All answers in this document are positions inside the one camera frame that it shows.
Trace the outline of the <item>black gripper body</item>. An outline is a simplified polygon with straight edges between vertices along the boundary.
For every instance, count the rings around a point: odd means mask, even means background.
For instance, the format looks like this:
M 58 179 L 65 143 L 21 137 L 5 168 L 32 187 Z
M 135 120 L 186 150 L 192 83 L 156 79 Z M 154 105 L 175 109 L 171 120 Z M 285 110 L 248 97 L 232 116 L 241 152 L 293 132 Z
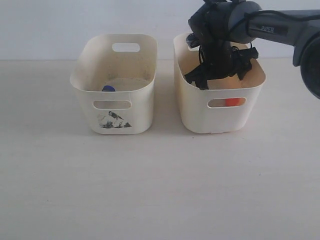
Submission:
M 259 57 L 257 49 L 239 48 L 230 42 L 220 46 L 200 44 L 198 49 L 199 65 L 184 75 L 188 83 L 197 83 L 199 78 L 209 80 L 224 79 L 237 76 L 237 71 L 243 68 L 253 68 L 252 60 Z

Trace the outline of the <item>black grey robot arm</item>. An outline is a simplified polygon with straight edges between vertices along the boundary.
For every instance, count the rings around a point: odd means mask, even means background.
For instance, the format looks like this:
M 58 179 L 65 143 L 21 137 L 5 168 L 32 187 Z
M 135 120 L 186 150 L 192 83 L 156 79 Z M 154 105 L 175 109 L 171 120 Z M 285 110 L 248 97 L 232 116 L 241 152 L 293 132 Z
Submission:
M 293 66 L 300 69 L 305 87 L 319 97 L 319 10 L 263 10 L 252 0 L 206 0 L 188 25 L 191 33 L 185 41 L 189 48 L 198 48 L 199 65 L 184 75 L 187 83 L 206 90 L 210 80 L 242 80 L 259 53 L 239 45 L 263 39 L 293 47 Z

